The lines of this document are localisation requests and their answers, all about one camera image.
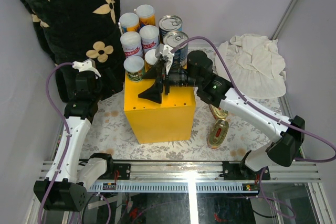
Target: white cylindrical container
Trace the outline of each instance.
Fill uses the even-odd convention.
[[[151,5],[140,5],[135,9],[135,13],[140,19],[140,26],[152,25],[155,26],[155,10]]]
[[[144,26],[140,29],[139,34],[144,54],[151,49],[155,49],[160,44],[159,29],[156,26]]]
[[[128,31],[127,33],[124,33],[120,37],[120,42],[126,58],[133,55],[143,57],[141,38],[137,32]]]
[[[127,76],[131,81],[139,82],[142,80],[142,76],[145,74],[144,61],[139,56],[128,57],[124,61],[124,69]]]
[[[121,15],[119,22],[124,33],[128,31],[138,32],[140,29],[139,17],[135,13],[125,13]]]
[[[151,49],[145,54],[145,70],[150,70],[157,62],[158,58],[155,57],[156,49]]]

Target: floral tablecloth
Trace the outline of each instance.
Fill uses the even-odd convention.
[[[215,53],[203,50],[210,59]],[[276,113],[281,113],[278,99],[256,99]],[[268,142],[267,137],[243,119],[229,113],[229,130],[223,144],[210,149],[206,137],[216,120],[207,104],[196,96],[196,111],[191,138],[187,141],[140,145],[123,111],[124,93],[120,92],[99,102],[91,129],[87,134],[81,158],[89,158],[95,152],[110,153],[114,159],[151,159],[184,161],[239,161],[248,150],[256,150]]]

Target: white cloth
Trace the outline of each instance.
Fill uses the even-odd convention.
[[[276,98],[286,93],[286,66],[278,54],[278,40],[266,36],[244,34],[222,43],[219,53],[242,93],[251,98]],[[228,75],[216,55],[217,74],[226,80]]]

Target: wire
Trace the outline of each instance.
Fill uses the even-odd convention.
[[[46,224],[47,223],[47,211],[44,211],[43,212],[43,224]]]
[[[267,204],[278,214],[280,214],[281,216],[284,216],[288,219],[295,219],[296,218],[296,212],[289,206],[287,205],[286,203],[284,203],[283,205],[285,205],[289,210],[292,211],[293,213],[293,216],[290,216],[290,215],[287,215],[287,214],[283,214],[282,212],[280,212],[278,209],[276,209],[272,204],[271,202],[269,202],[269,199],[272,199],[272,200],[275,200],[273,198],[269,198],[269,197],[266,197],[265,193],[264,193],[264,188],[262,187],[262,176],[264,174],[264,171],[265,171],[266,167],[264,167],[262,170],[261,170],[261,173],[260,173],[260,180],[259,180],[259,185],[260,185],[260,192],[262,194],[262,196],[264,197],[265,201],[267,202]]]
[[[53,178],[51,179],[50,184],[49,184],[49,186],[48,186],[48,188],[47,188],[47,190],[46,190],[46,192],[45,192],[45,194],[44,194],[44,196],[43,196],[43,199],[42,199],[42,201],[41,201],[40,208],[38,209],[38,217],[37,217],[37,223],[38,223],[38,224],[42,224],[42,213],[43,213],[44,205],[45,205],[45,203],[46,203],[46,201],[47,201],[48,195],[49,195],[49,193],[50,193],[50,191],[51,191],[51,188],[52,188],[52,186],[53,186],[53,184],[54,184],[54,182],[55,182],[55,180],[56,180],[56,177],[57,177],[57,175],[58,175],[58,173],[59,173],[59,170],[60,170],[60,168],[61,168],[61,166],[62,166],[63,160],[64,160],[64,158],[65,158],[65,155],[66,155],[67,150],[68,150],[68,147],[69,147],[69,142],[70,142],[70,129],[69,129],[69,125],[68,125],[68,123],[67,123],[67,120],[65,119],[65,117],[63,116],[63,114],[59,111],[59,109],[56,107],[56,105],[54,104],[53,100],[51,99],[51,97],[50,97],[50,93],[49,93],[49,82],[50,82],[51,77],[53,76],[53,74],[54,74],[59,68],[65,66],[65,65],[71,65],[71,66],[72,66],[73,63],[71,63],[71,62],[65,62],[65,63],[61,63],[61,64],[59,64],[57,67],[55,67],[55,68],[52,70],[52,72],[50,73],[50,75],[48,76],[47,81],[46,81],[46,94],[47,94],[48,101],[49,101],[50,105],[54,108],[54,110],[56,111],[56,113],[59,115],[59,117],[62,119],[63,124],[64,124],[64,126],[65,126],[65,128],[66,128],[66,131],[67,131],[68,135],[67,135],[67,141],[66,141],[66,145],[65,145],[65,147],[64,147],[64,150],[63,150],[61,159],[59,160],[59,163],[58,163],[58,165],[57,165],[57,171],[55,171],[54,176],[53,176]]]
[[[79,222],[79,224],[82,224],[81,217],[80,217],[80,212],[78,212],[78,222]]]
[[[109,217],[107,218],[107,221],[106,221],[106,224],[109,224],[109,223],[110,223],[110,219],[111,219],[111,215],[112,215],[112,210],[111,210],[110,203],[109,203],[109,201],[108,201],[103,195],[99,194],[99,196],[100,196],[103,200],[105,200],[106,205],[107,205],[107,207],[109,208]]]
[[[255,211],[255,210],[253,210],[253,209],[252,209],[252,211],[253,211],[256,215],[259,215],[259,216],[261,216],[261,217],[268,218],[268,219],[274,219],[274,218],[277,217],[276,215],[273,215],[273,216],[262,215],[262,214],[258,213],[257,211]]]
[[[117,180],[118,180],[118,177],[119,177],[119,171],[118,170],[116,170],[115,172],[114,172],[114,183],[115,183],[115,188],[117,189]]]
[[[228,75],[228,77],[229,77],[229,79],[230,79],[230,81],[231,81],[231,83],[232,83],[234,89],[236,90],[237,94],[240,96],[240,98],[241,98],[245,103],[247,103],[248,105],[250,105],[253,109],[255,109],[256,111],[258,111],[259,113],[261,113],[261,114],[267,116],[268,118],[270,118],[270,119],[272,119],[272,120],[274,120],[274,121],[276,121],[276,122],[279,122],[280,124],[282,124],[282,125],[284,125],[284,126],[286,126],[286,127],[288,127],[288,128],[291,128],[291,129],[293,129],[293,130],[296,130],[296,131],[301,132],[301,133],[303,133],[303,134],[306,134],[306,135],[308,135],[308,136],[312,136],[312,137],[314,137],[314,138],[316,138],[316,139],[322,141],[323,143],[329,145],[329,146],[335,151],[335,155],[334,155],[333,157],[331,157],[331,158],[327,158],[327,159],[310,159],[310,158],[296,157],[295,160],[297,160],[297,161],[314,162],[314,163],[326,163],[326,162],[334,161],[334,160],[336,159],[336,146],[333,145],[333,144],[332,144],[331,142],[329,142],[328,140],[326,140],[326,139],[324,139],[324,138],[322,138],[322,137],[320,137],[320,136],[317,136],[317,135],[315,135],[315,134],[313,134],[313,133],[311,133],[311,132],[309,132],[309,131],[305,131],[305,130],[303,130],[303,129],[300,129],[300,128],[298,128],[298,127],[295,127],[295,126],[293,126],[293,125],[290,125],[290,124],[288,124],[288,123],[285,123],[285,122],[279,120],[278,118],[276,118],[275,116],[270,115],[270,114],[268,114],[267,112],[263,111],[262,109],[258,108],[258,107],[255,106],[253,103],[249,102],[249,101],[247,100],[247,98],[246,98],[246,97],[240,92],[240,90],[238,89],[238,87],[237,87],[235,81],[234,81],[233,78],[232,78],[232,75],[230,74],[230,71],[229,71],[228,67],[226,66],[226,64],[225,64],[225,62],[224,62],[224,60],[223,60],[223,57],[222,57],[221,54],[219,53],[219,51],[218,51],[218,49],[216,48],[216,46],[215,46],[209,39],[207,39],[207,38],[205,38],[205,37],[202,37],[202,36],[192,37],[192,38],[187,39],[186,41],[180,43],[180,44],[179,44],[178,46],[176,46],[175,48],[173,48],[173,49],[171,50],[171,53],[175,53],[177,50],[179,50],[179,49],[180,49],[181,47],[183,47],[185,44],[189,43],[189,42],[192,41],[192,40],[196,40],[196,39],[202,39],[202,40],[205,40],[206,42],[208,42],[208,43],[212,46],[212,48],[215,50],[216,54],[218,55],[218,57],[219,57],[219,59],[220,59],[222,65],[223,65],[223,67],[225,68],[225,71],[226,71],[226,73],[227,73],[227,75]]]
[[[69,224],[72,224],[74,219],[75,219],[75,212],[72,212]]]
[[[110,206],[110,203],[109,201],[105,198],[105,196],[101,195],[101,194],[92,194],[92,196],[88,199],[88,201],[86,202],[85,206],[84,206],[84,209],[83,209],[83,214],[82,214],[82,217],[80,218],[80,214],[79,214],[79,219],[81,219],[81,221],[79,221],[80,224],[84,224],[84,214],[85,214],[85,211],[86,211],[86,208],[87,206],[89,205],[89,202],[90,200],[94,197],[94,196],[99,196],[101,197],[105,202],[106,202],[106,205],[109,209],[109,217],[107,218],[107,222],[106,224],[109,224],[110,222],[110,219],[111,219],[111,216],[112,216],[112,210],[111,210],[111,206]]]

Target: white cap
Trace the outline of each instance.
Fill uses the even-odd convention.
[[[159,29],[156,26],[147,25],[140,29],[139,34],[142,39],[153,39],[159,36]]]
[[[119,22],[123,27],[132,27],[139,23],[139,17],[135,13],[125,13],[121,15]]]
[[[154,65],[158,60],[158,58],[155,57],[155,51],[156,51],[156,49],[151,49],[145,54],[145,61],[149,65]]]
[[[129,73],[135,73],[143,69],[144,61],[141,57],[133,55],[124,61],[124,69]]]
[[[135,12],[140,18],[149,18],[155,14],[155,10],[151,5],[140,5]]]
[[[120,42],[123,45],[135,45],[140,43],[140,35],[136,31],[128,31],[121,35]]]

